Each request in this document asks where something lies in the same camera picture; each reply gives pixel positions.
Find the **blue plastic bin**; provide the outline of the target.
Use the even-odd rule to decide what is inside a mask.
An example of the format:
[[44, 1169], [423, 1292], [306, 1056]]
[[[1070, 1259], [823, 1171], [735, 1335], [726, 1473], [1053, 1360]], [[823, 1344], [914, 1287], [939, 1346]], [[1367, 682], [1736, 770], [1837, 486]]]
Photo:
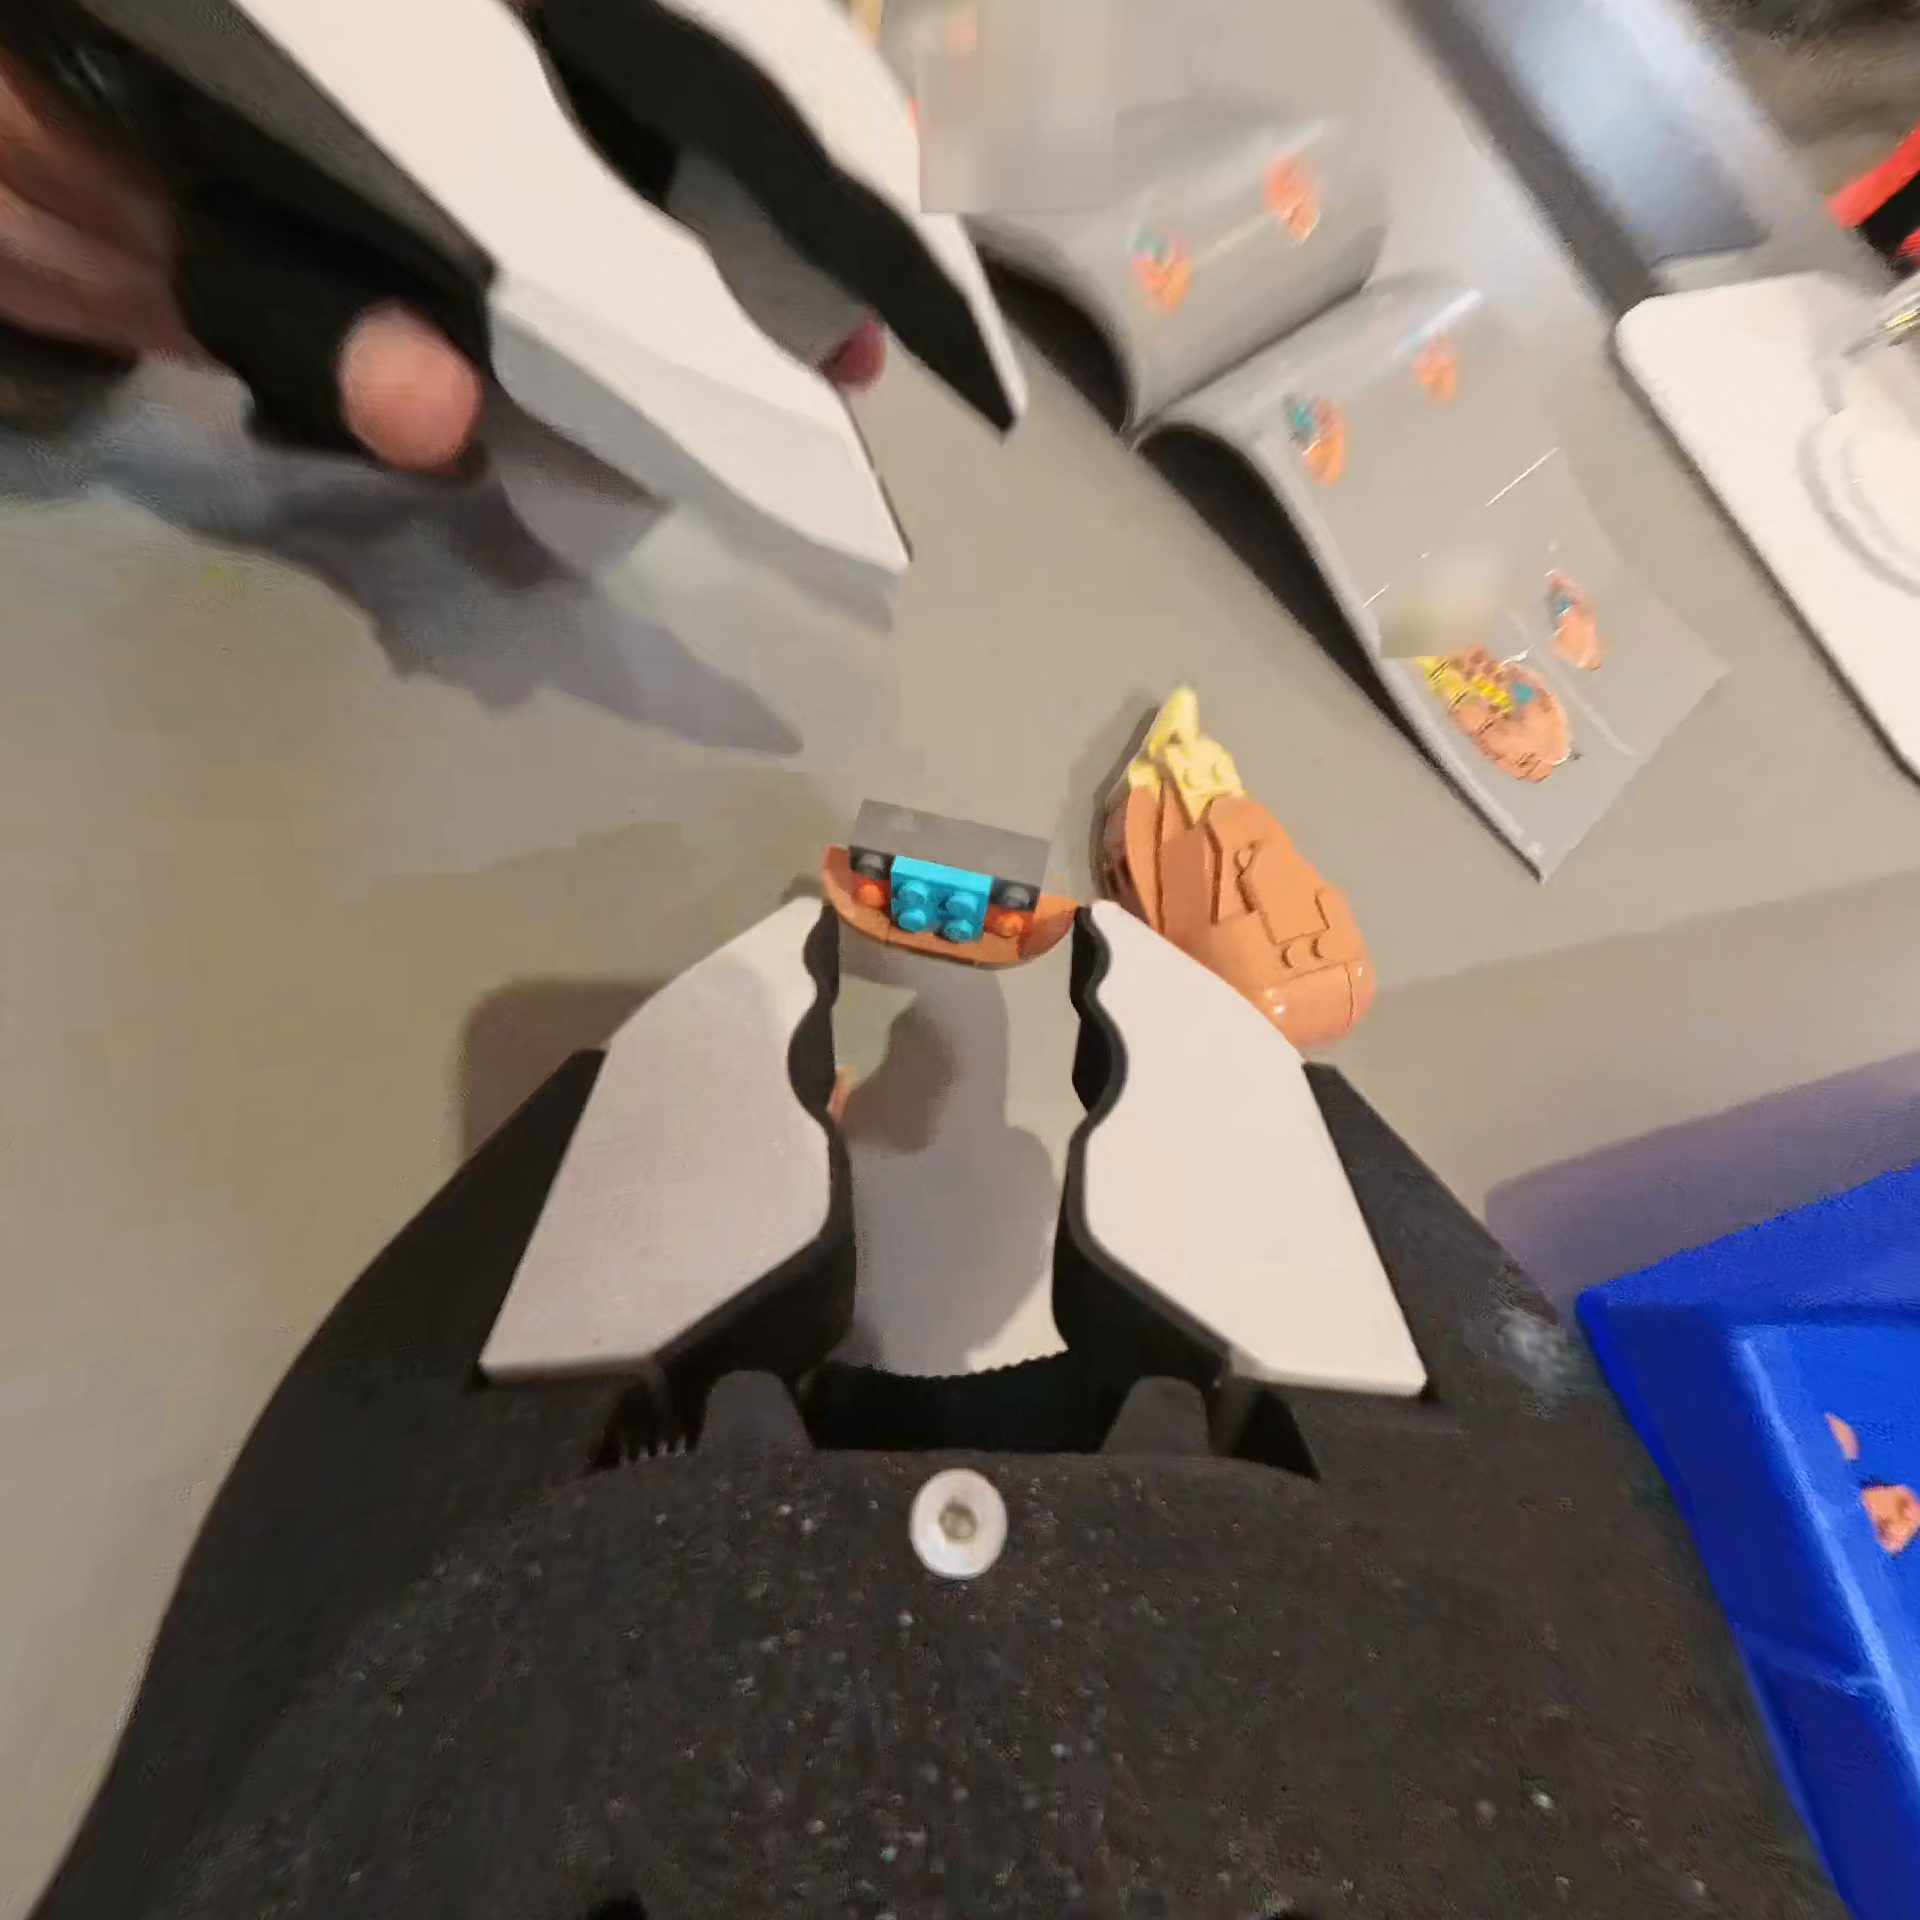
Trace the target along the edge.
[[[1587, 1287], [1592, 1354], [1671, 1488], [1783, 1788], [1851, 1916], [1918, 1916], [1918, 1171]], [[1823, 1415], [1848, 1422], [1861, 1459]]]

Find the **brown tan brick model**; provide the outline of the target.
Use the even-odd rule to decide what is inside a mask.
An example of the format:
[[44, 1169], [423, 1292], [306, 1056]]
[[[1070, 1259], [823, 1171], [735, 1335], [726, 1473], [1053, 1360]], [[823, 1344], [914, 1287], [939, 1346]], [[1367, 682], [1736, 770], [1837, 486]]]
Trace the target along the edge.
[[1340, 1043], [1373, 1003], [1350, 904], [1253, 796], [1191, 687], [1166, 697], [1109, 796], [1100, 875], [1299, 1052]]

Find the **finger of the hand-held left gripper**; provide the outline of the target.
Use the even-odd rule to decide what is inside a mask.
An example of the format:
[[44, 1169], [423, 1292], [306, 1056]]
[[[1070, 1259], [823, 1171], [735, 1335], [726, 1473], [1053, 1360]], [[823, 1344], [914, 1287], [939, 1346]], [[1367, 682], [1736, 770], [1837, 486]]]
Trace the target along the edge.
[[504, 4], [237, 15], [478, 244], [491, 368], [524, 414], [796, 580], [902, 579], [906, 536], [847, 407], [598, 158]]
[[967, 232], [922, 204], [894, 70], [840, 4], [547, 3], [538, 40], [590, 145], [701, 240], [787, 352], [887, 330], [991, 430], [1023, 372]]

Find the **grey instruction booklet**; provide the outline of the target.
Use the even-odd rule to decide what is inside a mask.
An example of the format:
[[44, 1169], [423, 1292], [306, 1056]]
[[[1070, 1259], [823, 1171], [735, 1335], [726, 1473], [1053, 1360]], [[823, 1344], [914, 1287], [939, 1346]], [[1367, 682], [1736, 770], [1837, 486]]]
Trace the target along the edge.
[[980, 254], [1093, 328], [1130, 448], [1253, 495], [1359, 676], [1547, 881], [1720, 662], [1599, 529], [1487, 295], [1384, 267], [1348, 115], [1202, 91], [1125, 112], [1104, 158], [988, 175]]

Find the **small brown blue brick assembly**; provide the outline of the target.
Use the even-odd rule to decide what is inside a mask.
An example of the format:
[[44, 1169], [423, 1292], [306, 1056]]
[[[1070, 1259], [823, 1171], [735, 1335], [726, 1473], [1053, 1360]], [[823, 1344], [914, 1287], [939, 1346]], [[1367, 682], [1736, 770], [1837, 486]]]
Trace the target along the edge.
[[1047, 875], [1039, 836], [880, 800], [821, 858], [823, 897], [851, 930], [978, 969], [1016, 969], [1067, 938], [1079, 904]]

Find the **red black object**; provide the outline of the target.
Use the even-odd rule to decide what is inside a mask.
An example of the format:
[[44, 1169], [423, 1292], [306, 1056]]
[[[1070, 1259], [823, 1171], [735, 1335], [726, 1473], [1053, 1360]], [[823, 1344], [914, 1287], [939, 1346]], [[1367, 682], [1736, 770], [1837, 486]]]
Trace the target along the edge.
[[1829, 195], [1836, 225], [1893, 270], [1918, 267], [1918, 127], [1859, 179]]

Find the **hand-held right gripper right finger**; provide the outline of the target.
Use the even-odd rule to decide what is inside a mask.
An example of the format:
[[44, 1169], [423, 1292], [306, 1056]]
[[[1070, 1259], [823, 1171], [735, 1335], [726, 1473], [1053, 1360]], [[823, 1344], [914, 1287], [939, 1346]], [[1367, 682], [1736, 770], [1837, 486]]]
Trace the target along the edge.
[[1415, 1401], [1429, 1375], [1296, 1047], [1116, 904], [1079, 911], [1048, 1308], [1106, 1377]]

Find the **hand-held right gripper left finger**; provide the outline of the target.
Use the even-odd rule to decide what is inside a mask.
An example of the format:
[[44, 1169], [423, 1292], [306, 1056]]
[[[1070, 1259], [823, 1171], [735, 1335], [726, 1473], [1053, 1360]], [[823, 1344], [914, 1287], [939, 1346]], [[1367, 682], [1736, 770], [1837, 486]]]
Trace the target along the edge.
[[831, 1354], [858, 1292], [839, 954], [824, 904], [784, 904], [615, 1032], [483, 1348], [490, 1380], [797, 1380]]

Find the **white tablet stand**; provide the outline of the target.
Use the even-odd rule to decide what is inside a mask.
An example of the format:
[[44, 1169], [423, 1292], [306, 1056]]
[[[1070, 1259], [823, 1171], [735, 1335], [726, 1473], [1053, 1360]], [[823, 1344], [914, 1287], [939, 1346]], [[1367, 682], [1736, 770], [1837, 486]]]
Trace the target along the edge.
[[1807, 433], [1822, 419], [1818, 364], [1890, 292], [1799, 272], [1661, 295], [1616, 326], [1616, 356], [1864, 723], [1915, 777], [1918, 594], [1862, 566], [1813, 499], [1806, 468]]

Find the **grey desk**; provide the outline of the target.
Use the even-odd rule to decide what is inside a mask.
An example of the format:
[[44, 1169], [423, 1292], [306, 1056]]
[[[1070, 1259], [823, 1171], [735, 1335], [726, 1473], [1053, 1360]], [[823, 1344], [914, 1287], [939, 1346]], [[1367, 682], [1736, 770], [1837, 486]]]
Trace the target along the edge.
[[446, 1178], [866, 798], [1045, 835], [1202, 695], [1341, 886], [1343, 1073], [1574, 1292], [1915, 1154], [1915, 784], [1639, 406], [1560, 250], [1381, 8], [1213, 59], [1350, 91], [1391, 270], [1543, 356], [1628, 566], [1730, 666], [1547, 882], [1045, 362], [1008, 443], [863, 407], [917, 546], [875, 636], [668, 526], [604, 593], [227, 464], [159, 368], [4, 454], [4, 1916], [56, 1871], [187, 1548], [301, 1344]]

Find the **white round disc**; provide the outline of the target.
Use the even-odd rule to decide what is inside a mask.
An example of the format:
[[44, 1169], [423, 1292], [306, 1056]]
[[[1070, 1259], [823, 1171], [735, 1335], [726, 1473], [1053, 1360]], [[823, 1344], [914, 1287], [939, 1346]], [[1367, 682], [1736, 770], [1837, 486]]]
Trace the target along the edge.
[[1862, 566], [1918, 594], [1918, 274], [1815, 368], [1807, 490]]

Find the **person's left hand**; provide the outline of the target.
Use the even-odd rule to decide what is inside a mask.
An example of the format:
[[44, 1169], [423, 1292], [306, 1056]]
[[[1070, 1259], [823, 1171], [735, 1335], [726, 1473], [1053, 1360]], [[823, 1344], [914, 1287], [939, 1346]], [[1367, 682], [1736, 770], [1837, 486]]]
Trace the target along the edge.
[[[212, 368], [176, 303], [174, 250], [157, 186], [4, 55], [4, 323], [118, 362]], [[335, 370], [343, 420], [370, 458], [411, 474], [464, 466], [484, 384], [424, 321], [367, 312], [343, 332]]]

